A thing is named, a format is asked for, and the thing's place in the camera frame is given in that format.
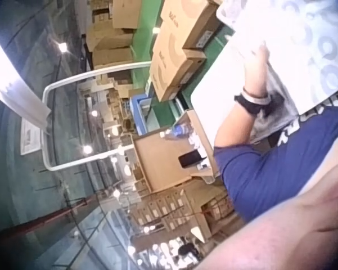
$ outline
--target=green floor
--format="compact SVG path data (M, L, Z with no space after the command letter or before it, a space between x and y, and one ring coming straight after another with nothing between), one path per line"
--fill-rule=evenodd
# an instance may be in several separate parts
M137 61L150 61L150 46L152 41L152 28L156 25L157 18L160 16L161 1L142 0L140 25L134 34L132 48L134 57ZM191 104L191 94L201 78L209 70L219 53L227 43L226 35L232 35L233 31L226 26L222 26L216 35L206 45L204 52L207 60L203 67L194 75L190 82L182 88L183 96L189 107ZM135 70L133 81L136 87L144 87L148 79L148 69ZM156 97L153 98L151 107L155 112L160 126L173 124L175 121L169 102L159 103Z

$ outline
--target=black phone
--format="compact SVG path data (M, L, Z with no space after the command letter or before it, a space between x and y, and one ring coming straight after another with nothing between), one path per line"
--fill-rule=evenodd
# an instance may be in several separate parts
M201 157L199 151L193 150L189 153L186 153L179 157L179 162L182 168L186 169L188 167L194 166L202 162L206 157Z

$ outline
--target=water bottle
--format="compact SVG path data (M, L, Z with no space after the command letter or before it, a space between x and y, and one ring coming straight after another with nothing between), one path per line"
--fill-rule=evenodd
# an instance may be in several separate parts
M169 128L165 131L160 132L160 137L165 138L166 140L177 140L181 138L188 138L191 132L191 127L189 124L177 124L172 128Z

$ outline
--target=white metal frame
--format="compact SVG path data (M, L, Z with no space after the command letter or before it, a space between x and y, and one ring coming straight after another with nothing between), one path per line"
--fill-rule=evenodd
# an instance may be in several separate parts
M45 87L42 102L45 105L47 105L49 93L52 90L54 90L58 87L62 87L62 86L65 86L67 84L70 84L70 83L75 83L79 80L88 79L90 77L95 77L95 76L99 76L99 75L102 75L102 74L107 74L107 73L112 73L112 72L117 72L117 71L122 71L122 70L128 70L128 69L147 68L147 67L150 66L150 63L151 63L150 61L146 61L146 62L136 62L136 63L131 63L131 64L125 64L125 65L111 66L111 67L106 67L106 68L103 68L103 69L92 70L92 71L89 71L89 72L86 72L86 73L81 73L81 74L66 78L64 80L60 80L58 82L52 83L52 84ZM88 162L91 162L91 161L95 161L95 160L99 160L99 159L105 159L109 156L112 156L112 155L119 153L119 151L120 152L126 151L126 150L132 149L134 147L133 145L127 145L127 146L123 146L122 148L120 148L120 150L114 149L114 150L110 150L110 151L100 153L100 154L97 154L97 155L85 157L83 159L74 160L72 162L60 164L60 165L57 165L57 166L52 166L49 162L46 131L41 130L40 136L41 136L41 147L42 147L42 153L43 153L44 166L45 166L46 169L48 169L50 171L63 170L63 169L69 168L69 167L77 166L77 165L88 163Z

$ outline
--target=white wristband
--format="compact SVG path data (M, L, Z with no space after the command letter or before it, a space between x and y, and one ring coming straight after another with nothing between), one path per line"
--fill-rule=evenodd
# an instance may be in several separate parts
M268 105L271 102L271 98L270 95L268 95L267 97L263 97L263 98L256 98L256 97L251 97L248 93L246 93L245 91L241 92L242 96L244 97L244 99L246 99L247 101L254 103L254 104L258 104L258 105Z

